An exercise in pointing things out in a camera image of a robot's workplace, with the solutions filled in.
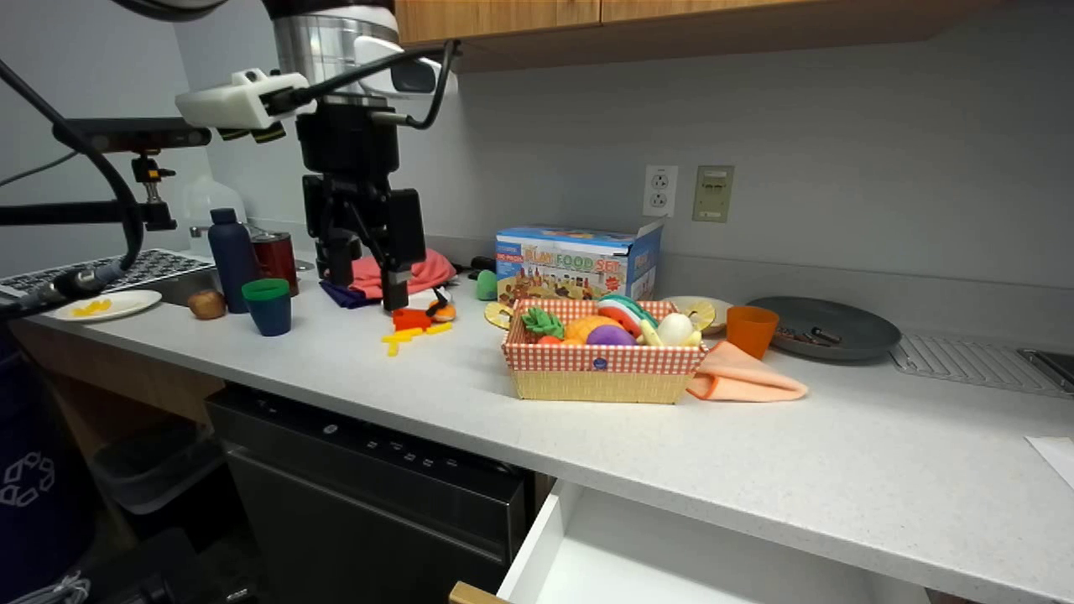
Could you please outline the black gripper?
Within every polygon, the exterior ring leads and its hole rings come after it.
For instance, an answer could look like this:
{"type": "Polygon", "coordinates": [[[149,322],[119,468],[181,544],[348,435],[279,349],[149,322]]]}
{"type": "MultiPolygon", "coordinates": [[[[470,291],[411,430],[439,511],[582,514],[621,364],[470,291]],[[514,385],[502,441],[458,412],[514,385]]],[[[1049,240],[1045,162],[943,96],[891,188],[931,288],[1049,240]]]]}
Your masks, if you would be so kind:
{"type": "Polygon", "coordinates": [[[424,259],[420,196],[394,188],[400,168],[396,124],[387,111],[319,103],[297,117],[306,230],[319,246],[319,275],[353,283],[354,246],[381,268],[381,310],[409,302],[409,265],[424,259]]]}

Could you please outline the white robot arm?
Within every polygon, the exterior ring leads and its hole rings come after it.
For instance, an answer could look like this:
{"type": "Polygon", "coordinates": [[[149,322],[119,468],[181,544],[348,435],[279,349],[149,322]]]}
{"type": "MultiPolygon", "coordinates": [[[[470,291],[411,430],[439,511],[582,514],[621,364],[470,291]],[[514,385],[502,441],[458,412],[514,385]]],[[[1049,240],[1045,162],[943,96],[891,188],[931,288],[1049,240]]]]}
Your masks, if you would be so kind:
{"type": "Polygon", "coordinates": [[[390,0],[266,0],[279,69],[311,85],[314,111],[295,117],[302,146],[306,230],[326,283],[348,284],[353,262],[378,265],[387,313],[409,302],[409,271],[425,255],[420,196],[394,188],[400,168],[390,80],[353,80],[353,71],[396,53],[390,0]]]}

